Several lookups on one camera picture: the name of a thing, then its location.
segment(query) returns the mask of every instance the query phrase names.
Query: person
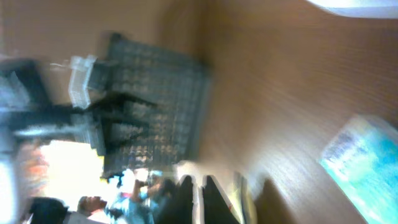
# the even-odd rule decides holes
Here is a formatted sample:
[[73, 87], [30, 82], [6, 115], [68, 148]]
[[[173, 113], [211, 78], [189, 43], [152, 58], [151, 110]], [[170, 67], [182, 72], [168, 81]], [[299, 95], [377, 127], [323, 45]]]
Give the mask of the person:
[[78, 203], [78, 212], [99, 222], [119, 223], [120, 220], [124, 220], [128, 224], [154, 224], [153, 213], [159, 207], [148, 207], [142, 202], [158, 193], [171, 197], [174, 192], [173, 184], [171, 180], [165, 180], [163, 183], [153, 185], [144, 193], [140, 188], [145, 183], [136, 180], [129, 198], [119, 194], [113, 202], [107, 202], [101, 197], [84, 196]]

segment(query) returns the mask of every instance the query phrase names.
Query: blue box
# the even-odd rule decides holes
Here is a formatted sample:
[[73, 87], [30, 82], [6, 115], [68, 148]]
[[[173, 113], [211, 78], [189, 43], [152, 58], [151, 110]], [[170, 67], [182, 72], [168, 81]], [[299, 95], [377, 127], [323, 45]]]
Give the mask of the blue box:
[[377, 116], [355, 116], [320, 164], [368, 223], [398, 223], [398, 131]]

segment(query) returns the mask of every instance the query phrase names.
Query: man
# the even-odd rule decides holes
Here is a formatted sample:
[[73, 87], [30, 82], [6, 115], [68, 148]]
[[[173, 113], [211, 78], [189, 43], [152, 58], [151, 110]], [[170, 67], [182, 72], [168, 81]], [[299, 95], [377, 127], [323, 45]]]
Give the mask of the man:
[[143, 182], [136, 180], [129, 198], [118, 195], [113, 202], [106, 202], [100, 197], [82, 197], [78, 204], [78, 212], [99, 222], [119, 223], [119, 219], [122, 219], [128, 224], [153, 224], [153, 209], [156, 207], [151, 210], [142, 202], [158, 193], [164, 185], [155, 184], [148, 189], [147, 193], [142, 193], [140, 188], [143, 185]]

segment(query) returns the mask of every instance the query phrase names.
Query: dark hair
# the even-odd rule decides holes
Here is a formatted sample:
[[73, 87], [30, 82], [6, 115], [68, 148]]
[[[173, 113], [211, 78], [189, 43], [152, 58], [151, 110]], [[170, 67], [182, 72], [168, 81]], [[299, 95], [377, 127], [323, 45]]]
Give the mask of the dark hair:
[[34, 197], [29, 213], [34, 224], [60, 223], [66, 217], [68, 207], [57, 198]]
[[87, 211], [85, 207], [85, 202], [86, 202], [87, 196], [82, 196], [79, 200], [79, 203], [77, 204], [77, 212], [89, 217], [91, 215], [91, 212]]

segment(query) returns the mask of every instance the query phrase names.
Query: wood grain surface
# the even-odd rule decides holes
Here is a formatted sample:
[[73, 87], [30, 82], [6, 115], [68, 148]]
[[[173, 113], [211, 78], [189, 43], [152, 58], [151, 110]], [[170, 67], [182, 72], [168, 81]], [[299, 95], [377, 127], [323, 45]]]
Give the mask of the wood grain surface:
[[364, 223], [317, 160], [356, 113], [393, 124], [398, 21], [306, 1], [212, 1], [201, 55], [214, 71], [201, 158], [253, 183], [259, 223]]

